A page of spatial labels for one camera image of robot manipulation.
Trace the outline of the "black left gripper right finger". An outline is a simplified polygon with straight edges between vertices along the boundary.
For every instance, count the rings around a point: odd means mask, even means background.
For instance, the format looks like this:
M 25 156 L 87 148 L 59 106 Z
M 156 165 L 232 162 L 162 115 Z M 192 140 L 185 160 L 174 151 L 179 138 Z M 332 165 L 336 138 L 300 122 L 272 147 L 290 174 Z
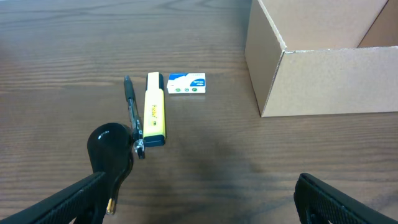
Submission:
M 294 202 L 301 224 L 397 224 L 308 173 L 298 178 Z

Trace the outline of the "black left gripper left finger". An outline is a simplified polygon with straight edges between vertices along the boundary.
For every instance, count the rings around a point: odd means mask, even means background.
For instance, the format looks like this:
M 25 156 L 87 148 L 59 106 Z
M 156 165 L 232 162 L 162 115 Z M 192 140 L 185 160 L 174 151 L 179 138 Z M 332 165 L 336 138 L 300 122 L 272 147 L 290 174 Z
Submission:
M 107 176 L 95 172 L 1 223 L 102 223 L 106 207 Z

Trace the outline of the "white blue staples box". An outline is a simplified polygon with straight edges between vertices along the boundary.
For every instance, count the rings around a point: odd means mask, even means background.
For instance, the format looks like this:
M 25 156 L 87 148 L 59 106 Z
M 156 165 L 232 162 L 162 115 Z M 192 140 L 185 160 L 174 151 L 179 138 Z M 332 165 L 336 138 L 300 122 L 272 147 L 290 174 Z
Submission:
M 171 73 L 167 91 L 169 94 L 206 93 L 206 74 Z

